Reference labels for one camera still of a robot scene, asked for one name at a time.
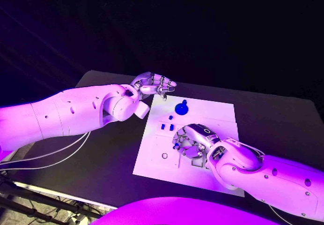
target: blue object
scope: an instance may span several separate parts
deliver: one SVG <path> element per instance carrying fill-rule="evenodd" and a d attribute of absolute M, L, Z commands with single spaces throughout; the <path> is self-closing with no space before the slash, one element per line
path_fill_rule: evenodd
<path fill-rule="evenodd" d="M 176 149 L 176 147 L 178 146 L 178 143 L 176 143 L 176 145 L 174 145 L 174 147 L 173 147 L 173 149 Z"/>
<path fill-rule="evenodd" d="M 187 114 L 187 110 L 189 110 L 189 108 L 187 108 L 187 101 L 183 100 L 183 103 L 176 105 L 176 113 L 178 115 L 186 115 Z"/>

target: black background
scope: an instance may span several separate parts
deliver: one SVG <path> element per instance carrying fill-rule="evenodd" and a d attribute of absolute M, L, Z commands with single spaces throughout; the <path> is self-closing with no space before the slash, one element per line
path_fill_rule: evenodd
<path fill-rule="evenodd" d="M 75 87 L 88 70 L 294 96 L 324 118 L 314 1 L 0 3 L 0 105 Z"/>

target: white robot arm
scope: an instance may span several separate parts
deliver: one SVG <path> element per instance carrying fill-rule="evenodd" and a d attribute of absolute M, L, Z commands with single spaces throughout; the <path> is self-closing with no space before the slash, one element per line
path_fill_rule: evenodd
<path fill-rule="evenodd" d="M 173 143 L 190 159 L 206 154 L 206 167 L 227 189 L 240 188 L 282 211 L 324 222 L 324 172 L 265 155 L 233 138 L 220 140 L 200 124 L 184 126 Z"/>
<path fill-rule="evenodd" d="M 132 114 L 142 119 L 150 107 L 141 100 L 150 94 L 165 99 L 176 85 L 164 76 L 147 72 L 131 84 L 69 89 L 39 102 L 0 108 L 0 161 L 34 141 L 83 134 Z"/>

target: metal stand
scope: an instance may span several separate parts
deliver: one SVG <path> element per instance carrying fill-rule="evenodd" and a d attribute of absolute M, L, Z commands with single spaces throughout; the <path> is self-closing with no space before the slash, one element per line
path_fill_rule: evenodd
<path fill-rule="evenodd" d="M 69 223 L 63 223 L 62 221 L 53 219 L 52 216 L 47 216 L 46 214 L 39 213 L 36 209 L 30 209 L 29 207 L 20 205 L 16 202 L 11 202 L 10 200 L 7 200 L 3 197 L 0 197 L 0 207 L 27 215 L 27 217 L 36 217 L 36 218 L 45 220 L 46 222 L 52 222 L 59 225 L 69 224 Z"/>
<path fill-rule="evenodd" d="M 75 214 L 82 214 L 82 215 L 86 215 L 89 217 L 93 217 L 96 219 L 99 219 L 102 217 L 102 215 L 82 209 L 82 207 L 73 206 L 69 203 L 65 203 L 65 202 L 62 202 L 62 201 L 59 201 L 59 200 L 33 192 L 33 191 L 19 187 L 13 182 L 10 182 L 7 180 L 3 180 L 1 183 L 0 183 L 0 192 L 3 194 L 13 195 L 13 196 L 21 197 L 24 199 L 29 199 L 32 201 L 36 201 L 37 203 L 43 203 L 46 205 L 50 205 L 55 208 L 59 208 L 59 209 L 63 209 L 66 211 L 73 212 Z M 17 204 L 16 202 L 11 202 L 6 198 L 0 199 L 0 206 L 3 208 L 7 208 L 10 210 L 14 210 L 16 212 L 20 212 L 20 213 L 26 214 L 30 217 L 37 217 L 37 218 L 43 219 L 45 221 L 50 219 L 50 216 L 39 213 L 34 209 L 27 208 L 26 206 Z M 56 224 L 63 224 L 63 225 L 68 224 L 68 223 L 63 223 L 63 222 L 60 222 L 55 219 L 52 219 L 50 222 L 53 222 Z"/>

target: white cable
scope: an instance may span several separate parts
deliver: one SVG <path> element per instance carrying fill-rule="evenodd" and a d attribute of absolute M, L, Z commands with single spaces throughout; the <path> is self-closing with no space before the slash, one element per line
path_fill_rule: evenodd
<path fill-rule="evenodd" d="M 46 157 L 46 156 L 49 156 L 49 155 L 52 155 L 52 154 L 55 154 L 55 153 L 63 151 L 66 148 L 69 148 L 72 145 L 75 145 L 75 144 L 81 141 L 81 139 L 86 136 L 86 134 L 88 134 L 88 133 L 85 133 L 83 136 L 82 136 L 82 137 L 81 137 L 70 145 L 68 145 L 66 147 L 63 147 L 60 150 L 53 151 L 52 153 L 49 153 L 49 154 L 46 154 L 46 155 L 42 155 L 42 156 L 37 156 L 37 157 L 33 157 L 33 158 L 26 158 L 26 159 L 21 159 L 21 160 L 3 162 L 3 163 L 0 163 L 0 166 L 4 165 L 4 164 L 17 163 L 17 162 L 34 160 L 34 159 L 37 159 L 37 158 L 43 158 L 43 157 Z"/>
<path fill-rule="evenodd" d="M 50 166 L 59 164 L 59 163 L 63 162 L 66 159 L 69 159 L 69 158 L 73 156 L 73 154 L 79 151 L 79 149 L 82 148 L 82 146 L 83 146 L 83 144 L 85 144 L 85 142 L 86 142 L 86 139 L 85 139 L 83 143 L 81 144 L 79 148 L 75 150 L 75 152 L 73 152 L 65 159 L 62 159 L 59 162 L 56 162 L 56 163 L 53 163 L 53 164 L 50 164 L 50 165 L 46 165 L 46 166 L 42 166 L 42 167 L 34 167 L 34 168 L 7 168 L 7 169 L 0 169 L 0 171 L 4 171 L 4 170 L 36 170 L 36 169 L 43 169 L 43 168 L 47 168 L 47 167 L 50 167 Z"/>
<path fill-rule="evenodd" d="M 276 216 L 289 224 L 289 225 L 292 225 L 279 215 L 278 215 L 278 213 L 276 213 L 276 211 L 273 210 L 273 208 L 271 207 L 271 205 L 269 205 L 269 208 L 272 209 L 272 211 L 273 211 L 273 213 L 276 214 Z"/>

